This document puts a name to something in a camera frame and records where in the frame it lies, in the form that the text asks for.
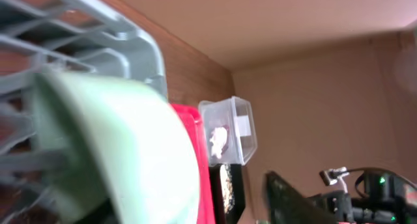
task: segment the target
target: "wall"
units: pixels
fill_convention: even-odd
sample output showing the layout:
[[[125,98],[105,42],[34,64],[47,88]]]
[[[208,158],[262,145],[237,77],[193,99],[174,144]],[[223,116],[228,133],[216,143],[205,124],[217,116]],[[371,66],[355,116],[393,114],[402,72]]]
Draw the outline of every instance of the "wall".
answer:
[[[401,91],[390,70],[399,44],[396,35],[365,40],[233,74],[237,95],[252,103],[257,130],[259,148],[247,166],[257,219],[267,218],[261,191],[269,169],[304,195],[330,191],[318,175],[327,168],[377,166],[415,175],[402,157],[410,159],[405,149],[416,138],[417,118],[407,113],[417,111],[404,104],[409,96],[396,98]]]

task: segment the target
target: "red tray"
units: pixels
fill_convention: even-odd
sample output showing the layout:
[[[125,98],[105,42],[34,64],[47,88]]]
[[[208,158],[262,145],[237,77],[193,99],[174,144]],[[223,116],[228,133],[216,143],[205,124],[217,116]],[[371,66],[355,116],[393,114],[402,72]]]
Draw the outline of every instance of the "red tray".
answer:
[[[207,160],[206,140],[203,119],[194,107],[171,104],[187,129],[197,157],[200,171],[200,203],[197,224],[213,224],[214,209],[211,195],[209,162]]]

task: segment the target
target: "dish rack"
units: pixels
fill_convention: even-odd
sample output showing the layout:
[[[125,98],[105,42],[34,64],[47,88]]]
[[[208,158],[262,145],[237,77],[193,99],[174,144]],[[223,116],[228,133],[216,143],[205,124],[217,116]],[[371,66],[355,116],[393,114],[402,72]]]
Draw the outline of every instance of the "dish rack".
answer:
[[[29,74],[45,66],[134,79],[167,96],[155,40],[100,0],[0,0],[0,11],[0,155],[36,134],[24,100]],[[15,99],[21,110],[10,104]],[[4,126],[12,128],[7,137]],[[33,191],[0,176],[7,182]]]

